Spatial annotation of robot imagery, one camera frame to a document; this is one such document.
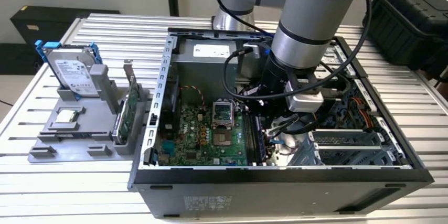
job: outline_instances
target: colored wires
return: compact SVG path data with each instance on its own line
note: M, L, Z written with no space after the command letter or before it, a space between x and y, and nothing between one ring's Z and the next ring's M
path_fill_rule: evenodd
M198 93L199 93L199 95L202 96L202 101L203 101L203 110L206 111L207 110L207 106L206 106L206 100L204 100L204 95L203 95L203 92L202 92L202 90L199 89L199 88L196 88L195 86L182 86L180 87L180 90L183 90L183 89L195 89L196 91L198 91Z
M347 114L346 114L346 116L344 116L343 121L344 121L344 120L347 119L347 117L348 117L348 114L350 114L350 107L351 107L351 103L352 103L352 101L356 103L358 111L359 111L360 115L362 115L363 118L364 118L367 128L374 128L374 122L372 122L372 120L371 120L370 115L367 114L366 109L359 108L362 105L366 105L364 102L363 102L363 100L362 100L359 97L351 97L351 98L350 98L348 103L347 103Z

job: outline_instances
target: aluminum extrusion table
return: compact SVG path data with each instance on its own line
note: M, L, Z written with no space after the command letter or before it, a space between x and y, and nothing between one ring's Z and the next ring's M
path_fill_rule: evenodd
M110 77L119 86L128 83L123 62L132 60L139 82L152 89L167 28L210 29L210 24L206 18L92 14L75 21L62 42L98 43ZM258 25L275 31L276 22L259 22ZM343 36L354 48L360 33L362 28L342 26L338 36ZM448 223L448 104L420 74L383 60L370 41L358 59L436 182L367 216L184 221ZM28 163L28 151L59 98L58 84L44 65L0 124L0 223L170 221L155 220L139 193L127 191L132 161Z

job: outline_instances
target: black case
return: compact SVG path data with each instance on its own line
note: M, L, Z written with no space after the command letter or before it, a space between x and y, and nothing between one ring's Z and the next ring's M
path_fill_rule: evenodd
M35 75L42 66L36 50L27 44L0 44L0 74Z
M370 35L391 63L442 72L448 61L448 0L374 0Z
M120 14L118 10L24 6L11 22L27 44L34 47L39 39L44 43L60 41L75 19L87 18L91 13Z

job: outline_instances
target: motherboard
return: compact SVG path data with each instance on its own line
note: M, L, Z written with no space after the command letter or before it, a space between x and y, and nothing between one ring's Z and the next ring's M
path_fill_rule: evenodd
M242 113L234 114L234 127L212 126L212 108L184 105L175 139L163 140L160 165L246 166L246 140Z

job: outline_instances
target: label sticker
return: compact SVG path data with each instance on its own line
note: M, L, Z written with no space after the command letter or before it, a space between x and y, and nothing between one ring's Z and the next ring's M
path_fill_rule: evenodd
M39 26L36 25L27 25L28 30L39 31Z
M231 207L232 196L186 196L184 203L188 211L222 211Z
M55 60L58 69L71 90L79 95L98 95L86 64L78 60Z
M231 47L227 45L195 45L195 57L228 58L231 56Z

